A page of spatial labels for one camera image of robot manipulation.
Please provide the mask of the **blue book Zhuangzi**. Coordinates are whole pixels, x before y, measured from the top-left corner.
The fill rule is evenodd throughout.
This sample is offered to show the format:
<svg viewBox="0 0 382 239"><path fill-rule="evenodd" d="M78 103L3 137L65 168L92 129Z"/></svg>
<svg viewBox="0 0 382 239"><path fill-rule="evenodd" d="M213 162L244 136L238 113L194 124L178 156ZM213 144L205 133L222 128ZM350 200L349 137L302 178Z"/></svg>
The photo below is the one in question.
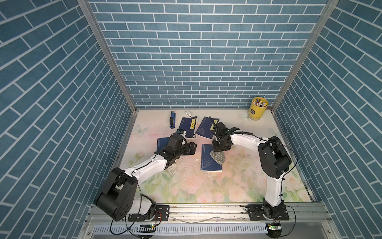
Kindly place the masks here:
<svg viewBox="0 0 382 239"><path fill-rule="evenodd" d="M213 147L211 144L202 145L201 171L205 172L222 172L222 165L217 163L211 156Z"/></svg>

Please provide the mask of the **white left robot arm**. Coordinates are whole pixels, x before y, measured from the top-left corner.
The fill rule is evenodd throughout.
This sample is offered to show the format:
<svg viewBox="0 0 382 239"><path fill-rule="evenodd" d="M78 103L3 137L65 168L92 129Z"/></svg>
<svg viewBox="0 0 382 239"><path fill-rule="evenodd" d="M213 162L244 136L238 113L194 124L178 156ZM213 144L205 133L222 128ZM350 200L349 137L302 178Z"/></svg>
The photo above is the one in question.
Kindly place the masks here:
<svg viewBox="0 0 382 239"><path fill-rule="evenodd" d="M111 170L95 199L95 204L114 221L131 215L139 220L152 220L156 202L148 196L136 191L140 184L172 166L181 156L194 155L197 144L187 142L181 133L171 134L167 144L154 152L148 160L130 168Z"/></svg>

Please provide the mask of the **blue book Mengxi notes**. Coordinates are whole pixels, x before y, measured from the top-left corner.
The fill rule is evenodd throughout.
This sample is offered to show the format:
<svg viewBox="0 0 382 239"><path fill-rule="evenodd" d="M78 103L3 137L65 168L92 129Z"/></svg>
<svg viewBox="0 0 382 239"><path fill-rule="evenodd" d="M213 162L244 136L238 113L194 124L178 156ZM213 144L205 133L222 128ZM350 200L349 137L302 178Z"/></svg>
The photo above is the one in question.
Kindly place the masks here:
<svg viewBox="0 0 382 239"><path fill-rule="evenodd" d="M169 137L163 137L163 138L157 139L156 151L162 150L167 145L168 141L169 141Z"/></svg>

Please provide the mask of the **grey striped cleaning cloth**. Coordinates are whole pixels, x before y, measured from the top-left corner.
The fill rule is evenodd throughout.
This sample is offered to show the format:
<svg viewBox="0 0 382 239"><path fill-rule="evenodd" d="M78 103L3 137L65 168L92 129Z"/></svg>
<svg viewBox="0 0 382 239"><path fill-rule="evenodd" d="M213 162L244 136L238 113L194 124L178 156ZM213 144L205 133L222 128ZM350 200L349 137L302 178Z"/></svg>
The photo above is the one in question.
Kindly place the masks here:
<svg viewBox="0 0 382 239"><path fill-rule="evenodd" d="M224 162L225 162L225 155L223 152L216 152L214 150L212 150L210 152L210 155L212 157L212 159L217 162L219 165L223 165Z"/></svg>

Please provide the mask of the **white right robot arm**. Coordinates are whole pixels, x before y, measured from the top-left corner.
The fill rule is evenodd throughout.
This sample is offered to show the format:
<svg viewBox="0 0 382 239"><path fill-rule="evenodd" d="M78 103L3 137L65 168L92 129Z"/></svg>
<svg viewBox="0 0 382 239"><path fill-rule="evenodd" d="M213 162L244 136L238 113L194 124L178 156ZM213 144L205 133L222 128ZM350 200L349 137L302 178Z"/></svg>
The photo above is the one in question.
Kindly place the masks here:
<svg viewBox="0 0 382 239"><path fill-rule="evenodd" d="M284 206L282 199L282 184L284 176L289 172L292 159L285 146L277 136L264 138L251 132L240 131L239 128L227 128L224 123L213 124L215 152L224 152L232 145L240 145L259 153L260 164L267 176L267 188L263 199L263 215L267 219L274 219L280 215Z"/></svg>

